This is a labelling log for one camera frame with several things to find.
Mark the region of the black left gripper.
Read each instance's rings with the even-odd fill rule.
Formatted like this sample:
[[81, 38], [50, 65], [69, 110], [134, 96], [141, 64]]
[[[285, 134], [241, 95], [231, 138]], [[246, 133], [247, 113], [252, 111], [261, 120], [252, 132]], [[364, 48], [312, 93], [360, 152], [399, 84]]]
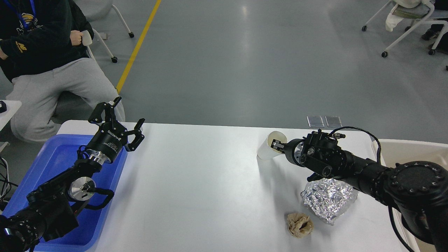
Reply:
[[[118, 96], [112, 103], [98, 103], [88, 118], [88, 122], [96, 124], [99, 129], [85, 147], [85, 151], [88, 154], [103, 153], [107, 157], [105, 162], [108, 164], [115, 161], [123, 146], [127, 152], [135, 151], [145, 137], [141, 131], [144, 118], [139, 119], [130, 131], [117, 121], [114, 109], [121, 99], [122, 97]], [[134, 136], [131, 143], [128, 142], [130, 135]]]

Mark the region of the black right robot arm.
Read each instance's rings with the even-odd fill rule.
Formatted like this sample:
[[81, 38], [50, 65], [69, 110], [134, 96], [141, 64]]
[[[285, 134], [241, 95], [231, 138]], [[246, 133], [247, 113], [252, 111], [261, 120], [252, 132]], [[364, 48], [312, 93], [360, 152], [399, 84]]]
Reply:
[[394, 233], [412, 251], [397, 231], [392, 209], [401, 213], [404, 227], [419, 240], [435, 246], [437, 252], [448, 250], [448, 175], [447, 170], [430, 161], [397, 163], [394, 168], [381, 164], [378, 138], [377, 159], [363, 159], [338, 146], [345, 135], [334, 129], [321, 129], [301, 139], [281, 142], [268, 140], [268, 145], [284, 154], [295, 165], [313, 172], [307, 181], [336, 179], [372, 196], [388, 207]]

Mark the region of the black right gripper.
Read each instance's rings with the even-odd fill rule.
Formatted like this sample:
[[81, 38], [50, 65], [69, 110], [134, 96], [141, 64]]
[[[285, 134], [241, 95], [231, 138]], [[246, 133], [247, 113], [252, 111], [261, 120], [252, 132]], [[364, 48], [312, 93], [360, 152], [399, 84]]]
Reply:
[[273, 148], [277, 153], [285, 154], [287, 160], [291, 164], [297, 166], [302, 166], [300, 163], [300, 157], [303, 149], [304, 139], [292, 139], [286, 145], [280, 140], [273, 139], [271, 143], [271, 148]]

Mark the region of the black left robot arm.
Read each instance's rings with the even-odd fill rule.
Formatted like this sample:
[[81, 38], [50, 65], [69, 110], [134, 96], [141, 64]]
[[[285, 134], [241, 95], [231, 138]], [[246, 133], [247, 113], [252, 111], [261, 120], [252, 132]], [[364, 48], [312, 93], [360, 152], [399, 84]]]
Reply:
[[1, 215], [1, 251], [34, 251], [40, 239], [58, 239], [79, 226], [84, 210], [101, 210], [114, 197], [111, 189], [99, 188], [92, 179], [104, 164], [112, 164], [124, 148], [136, 150], [144, 140], [141, 118], [128, 131], [114, 112], [121, 97], [96, 105], [88, 121], [99, 126], [87, 145], [77, 150], [74, 165], [27, 195], [28, 206], [11, 217]]

